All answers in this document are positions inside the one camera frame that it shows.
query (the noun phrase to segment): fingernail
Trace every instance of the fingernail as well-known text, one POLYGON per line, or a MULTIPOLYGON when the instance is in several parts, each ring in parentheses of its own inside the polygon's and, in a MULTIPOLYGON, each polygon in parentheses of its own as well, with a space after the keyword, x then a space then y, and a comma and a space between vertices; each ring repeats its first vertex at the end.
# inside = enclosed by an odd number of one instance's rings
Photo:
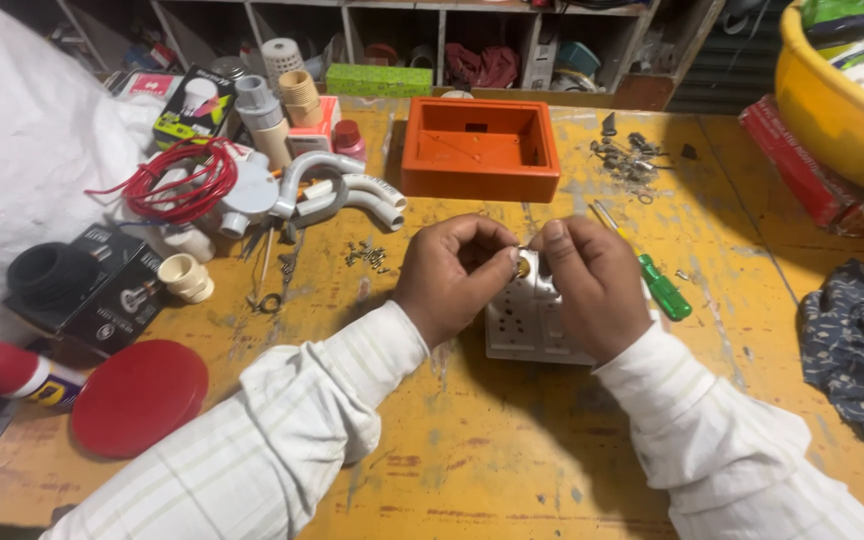
POLYGON ((565 233, 566 226, 558 219, 553 219, 546 223, 545 227, 542 228, 542 236, 545 237, 546 240, 561 239, 565 233))

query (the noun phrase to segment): painted table surface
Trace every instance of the painted table surface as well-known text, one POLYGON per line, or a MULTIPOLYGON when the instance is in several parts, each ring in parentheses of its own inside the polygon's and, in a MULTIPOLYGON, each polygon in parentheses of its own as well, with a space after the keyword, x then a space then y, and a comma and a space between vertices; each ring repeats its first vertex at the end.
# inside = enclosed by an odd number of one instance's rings
MULTIPOLYGON (((366 139, 366 172, 393 185, 408 105, 342 98, 343 117, 366 139)), ((306 232, 277 318, 247 309, 260 267, 230 256, 238 242, 220 245, 225 256, 208 264, 214 296, 165 310, 143 339, 197 351, 208 364, 211 407, 236 391, 238 374, 262 351, 327 338, 383 302, 419 228, 481 213, 524 239, 552 217, 586 214, 598 198, 666 275, 690 276, 672 277, 695 309, 672 332, 716 374, 804 418, 808 459, 864 504, 864 442, 803 383, 796 326, 798 301, 849 257, 864 261, 864 239, 813 227, 733 117, 618 111, 620 138, 640 132, 672 153, 674 170, 650 186, 654 202, 640 202, 590 158, 608 113, 551 109, 562 175, 550 204, 413 198, 395 233, 343 209, 306 232), (678 157, 684 143, 698 160, 678 157), (348 242, 369 238, 387 248, 390 272, 346 266, 348 242)), ((272 253, 292 249, 276 244, 272 253)), ((270 264, 263 294, 282 291, 279 267, 270 264)), ((478 320, 379 406, 378 448, 342 469, 300 538, 675 538, 668 496, 646 486, 628 419, 588 369, 489 359, 483 339, 478 320)), ((124 464, 78 448, 67 416, 23 406, 0 440, 0 522, 47 526, 124 464)))

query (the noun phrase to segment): white striped sleeve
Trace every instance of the white striped sleeve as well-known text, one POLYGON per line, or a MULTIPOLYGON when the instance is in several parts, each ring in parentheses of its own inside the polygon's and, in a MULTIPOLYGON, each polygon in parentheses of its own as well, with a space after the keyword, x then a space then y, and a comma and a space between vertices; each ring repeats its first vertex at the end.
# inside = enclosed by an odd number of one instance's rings
POLYGON ((376 406, 427 356, 393 301, 325 341, 273 347, 241 374, 241 391, 132 460, 41 540, 292 538, 342 464, 376 448, 376 406))
POLYGON ((864 539, 864 506, 805 458, 806 422, 716 378, 658 324, 594 373, 683 540, 864 539))

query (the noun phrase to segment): hand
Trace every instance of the hand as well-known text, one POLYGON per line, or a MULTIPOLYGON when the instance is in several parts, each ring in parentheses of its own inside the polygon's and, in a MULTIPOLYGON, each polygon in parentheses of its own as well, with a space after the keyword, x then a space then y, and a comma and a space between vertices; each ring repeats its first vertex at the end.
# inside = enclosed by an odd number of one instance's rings
POLYGON ((552 220, 530 248, 561 293, 561 324, 599 362, 610 362, 649 327, 636 254, 617 233, 581 216, 552 220))
POLYGON ((518 246, 508 228, 478 214, 425 227, 409 242, 391 299, 433 349, 470 325, 512 280, 518 246))

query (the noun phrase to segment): green screwdriver handle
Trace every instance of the green screwdriver handle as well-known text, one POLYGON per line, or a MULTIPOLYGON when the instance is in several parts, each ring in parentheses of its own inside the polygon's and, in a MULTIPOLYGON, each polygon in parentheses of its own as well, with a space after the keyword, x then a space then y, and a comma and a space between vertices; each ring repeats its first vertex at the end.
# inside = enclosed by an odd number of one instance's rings
POLYGON ((665 312, 665 316, 676 322, 690 316, 692 306, 672 281, 659 272, 652 262, 652 257, 642 253, 638 256, 638 263, 642 267, 642 279, 645 280, 645 285, 652 293, 652 298, 665 312))

